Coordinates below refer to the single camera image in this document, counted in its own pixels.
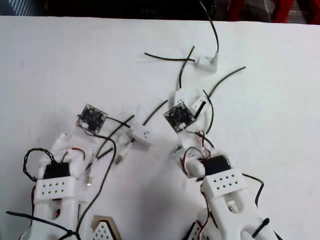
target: black wire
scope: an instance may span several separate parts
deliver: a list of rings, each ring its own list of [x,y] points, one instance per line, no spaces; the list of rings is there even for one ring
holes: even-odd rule
[[[216,83],[216,85],[214,85],[214,87],[212,88],[211,92],[209,93],[209,97],[211,97],[212,94],[214,94],[214,91],[216,90],[216,88],[219,86],[220,83],[222,83],[224,80],[226,80],[226,79],[227,79],[228,77],[230,77],[231,75],[233,75],[233,74],[235,74],[235,73],[237,73],[237,72],[239,72],[239,71],[241,71],[241,70],[243,70],[243,69],[245,69],[245,68],[246,68],[246,67],[243,66],[243,67],[241,67],[241,68],[239,68],[239,69],[237,69],[237,70],[234,70],[233,72],[229,73],[227,76],[225,76],[224,78],[222,78],[220,81],[218,81],[218,82]]]
[[[143,126],[145,126],[149,120],[156,114],[157,111],[159,111],[159,109],[165,105],[168,102],[168,100],[165,100],[163,103],[161,103],[155,110],[153,110],[153,112],[146,118],[146,120],[143,122]]]
[[[254,200],[255,205],[258,207],[259,197],[260,197],[260,194],[261,194],[261,192],[262,192],[262,189],[263,189],[264,186],[265,186],[265,183],[264,183],[261,179],[259,179],[259,178],[257,178],[257,177],[250,176],[250,175],[245,174],[245,173],[242,173],[242,175],[245,176],[245,177],[247,177],[247,178],[256,180],[256,181],[258,181],[259,183],[261,183],[261,186],[260,186],[260,188],[259,188],[259,190],[258,190],[258,192],[257,192],[257,194],[256,194],[256,196],[255,196],[255,200]]]
[[[51,152],[49,152],[47,149],[44,149],[44,148],[32,148],[32,149],[30,149],[26,153],[26,155],[24,156],[22,171],[31,181],[36,183],[38,179],[35,176],[31,176],[29,174],[28,170],[27,170],[28,157],[29,157],[30,153],[34,152],[34,151],[44,152],[50,158],[51,164],[57,164],[58,162],[55,160],[54,155]]]
[[[144,53],[145,55],[149,56],[149,57],[153,57],[155,59],[161,59],[161,60],[167,60],[167,61],[192,61],[195,62],[196,60],[191,59],[191,58],[166,58],[166,57],[161,57],[161,56],[155,56],[149,53]]]
[[[91,206],[95,203],[95,201],[96,201],[97,198],[99,197],[99,195],[100,195],[100,193],[101,193],[101,191],[102,191],[102,188],[103,188],[103,186],[104,186],[104,184],[105,184],[107,175],[108,175],[108,173],[109,173],[109,171],[110,171],[110,168],[111,168],[111,166],[112,166],[112,163],[114,162],[115,157],[116,157],[116,154],[117,154],[117,145],[116,145],[116,142],[115,142],[112,138],[107,137],[107,136],[97,135],[97,134],[95,134],[95,133],[89,134],[89,133],[87,133],[86,129],[84,129],[84,128],[82,128],[82,129],[84,130],[85,134],[87,134],[87,135],[89,135],[89,136],[93,136],[93,137],[96,137],[96,138],[100,138],[100,139],[105,139],[105,140],[111,141],[112,144],[113,144],[114,151],[113,151],[113,156],[112,156],[111,162],[110,162],[110,164],[109,164],[109,166],[108,166],[108,168],[107,168],[107,170],[106,170],[106,172],[105,172],[105,175],[104,175],[104,177],[103,177],[103,180],[102,180],[102,182],[101,182],[99,191],[97,192],[97,194],[95,195],[95,197],[92,199],[92,201],[89,203],[89,205],[86,207],[86,209],[84,210],[84,212],[82,213],[82,215],[81,215],[81,217],[80,217],[80,219],[79,219],[79,221],[78,221],[78,224],[76,225],[75,231],[76,231],[77,233],[79,232],[81,223],[82,223],[82,221],[83,221],[86,213],[88,212],[88,210],[91,208]]]
[[[212,22],[211,17],[210,17],[210,14],[209,14],[208,10],[206,9],[205,5],[202,3],[201,0],[199,0],[199,3],[200,3],[200,5],[201,5],[201,7],[203,8],[203,10],[204,10],[207,18],[209,19],[209,22],[210,22],[211,27],[212,27],[212,29],[213,29],[214,36],[215,36],[215,40],[216,40],[216,48],[217,48],[216,52],[218,53],[218,52],[219,52],[219,38],[218,38],[218,34],[217,34],[217,31],[216,31],[215,25],[214,25],[214,23]]]
[[[135,116],[135,115],[132,115],[132,116],[129,117],[127,120],[125,120],[124,122],[122,122],[121,125],[119,125],[115,130],[113,130],[112,133],[110,133],[110,135],[108,136],[108,138],[111,138],[111,137],[123,126],[123,124],[126,124],[127,122],[129,122],[132,118],[134,118],[134,116]],[[97,159],[100,159],[100,158],[102,158],[103,156],[105,156],[107,153],[109,153],[110,149],[107,150],[107,151],[105,151],[104,153],[102,153],[100,156],[98,156],[99,153],[101,152],[102,148],[105,146],[105,144],[106,144],[107,142],[108,142],[108,140],[105,140],[105,141],[101,144],[100,148],[98,149],[98,151],[97,151],[97,153],[96,153],[96,155],[95,155],[95,157],[96,157]]]
[[[31,216],[29,214],[20,213],[20,212],[6,211],[5,213],[9,214],[9,215],[12,215],[12,216],[26,218],[26,219],[30,219],[30,220],[33,220],[33,221],[37,221],[37,222],[43,223],[43,224],[48,224],[48,225],[54,226],[56,228],[59,228],[59,229],[62,229],[64,231],[66,231],[67,232],[66,235],[68,235],[68,237],[70,237],[72,235],[75,235],[77,240],[81,240],[80,235],[77,232],[69,230],[69,229],[65,228],[64,226],[61,226],[61,225],[56,224],[54,222],[51,222],[51,221],[48,221],[48,220],[44,220],[44,219],[36,217],[36,216]]]
[[[125,127],[127,127],[127,128],[130,128],[130,126],[129,126],[127,123],[123,122],[123,121],[120,121],[120,120],[118,120],[118,119],[115,119],[115,118],[109,117],[109,116],[107,116],[106,118],[107,118],[107,119],[110,119],[110,120],[113,120],[113,121],[116,121],[116,122],[120,123],[122,126],[125,126]]]
[[[186,66],[186,64],[187,64],[187,62],[188,62],[188,59],[190,58],[190,56],[191,56],[192,52],[194,51],[194,49],[195,49],[195,46],[192,46],[192,48],[191,48],[191,50],[190,50],[190,52],[189,52],[188,57],[185,59],[183,65],[182,65],[182,67],[181,67],[180,74],[179,74],[179,88],[180,88],[180,89],[182,88],[182,73],[184,72],[184,69],[185,69],[185,66]]]
[[[204,92],[204,94],[205,94],[206,98],[208,99],[208,102],[209,102],[209,104],[210,104],[210,106],[211,106],[211,120],[210,120],[210,125],[209,125],[208,129],[205,131],[205,134],[208,134],[208,133],[210,132],[210,130],[211,130],[212,123],[214,122],[215,111],[214,111],[214,105],[212,104],[212,101],[211,101],[210,97],[208,96],[208,94],[206,93],[205,90],[203,90],[203,92]]]

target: plug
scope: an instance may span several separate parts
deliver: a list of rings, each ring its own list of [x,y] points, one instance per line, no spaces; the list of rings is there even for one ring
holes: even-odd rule
[[[128,134],[130,135],[130,137],[147,146],[151,145],[153,142],[153,135],[151,133],[151,130],[141,124],[132,125]]]
[[[122,160],[126,158],[128,155],[129,150],[131,149],[133,143],[129,142],[127,146],[125,146],[123,149],[121,149],[118,153],[117,158],[115,159],[115,164],[119,164]]]
[[[185,92],[180,88],[174,93],[173,106],[177,106],[185,100]]]
[[[207,72],[215,73],[218,69],[218,56],[218,52],[215,53],[214,57],[201,56],[197,60],[196,67]]]

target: white 3d-printed part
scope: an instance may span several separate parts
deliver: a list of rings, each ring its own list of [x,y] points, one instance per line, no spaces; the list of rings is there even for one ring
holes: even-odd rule
[[[202,182],[201,190],[204,190],[208,198],[216,198],[246,187],[247,183],[242,173],[233,168],[206,176]]]
[[[101,221],[93,232],[93,240],[115,240],[106,222]]]
[[[72,176],[39,179],[36,182],[34,201],[75,197],[76,179]]]

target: black zip tie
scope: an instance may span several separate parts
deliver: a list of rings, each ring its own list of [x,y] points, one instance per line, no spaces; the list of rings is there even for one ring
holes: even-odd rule
[[[260,231],[267,226],[270,223],[270,219],[266,218],[263,220],[263,222],[261,223],[261,225],[257,228],[257,230],[255,230],[255,232],[252,234],[252,238],[255,239],[256,236],[260,233]]]

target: perforated plate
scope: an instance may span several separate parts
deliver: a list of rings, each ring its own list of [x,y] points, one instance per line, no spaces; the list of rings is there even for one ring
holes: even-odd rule
[[[106,222],[101,221],[93,232],[93,240],[115,240],[109,226]]]
[[[247,187],[247,183],[238,169],[230,169],[206,176],[201,190],[210,197],[219,197]]]
[[[201,226],[198,224],[197,221],[194,222],[193,228],[191,229],[190,235],[188,236],[187,240],[197,240],[199,237],[199,232],[201,230]],[[204,231],[201,234],[201,240],[209,239],[207,235],[205,235]]]
[[[76,179],[72,176],[41,179],[36,182],[34,200],[74,197]]]

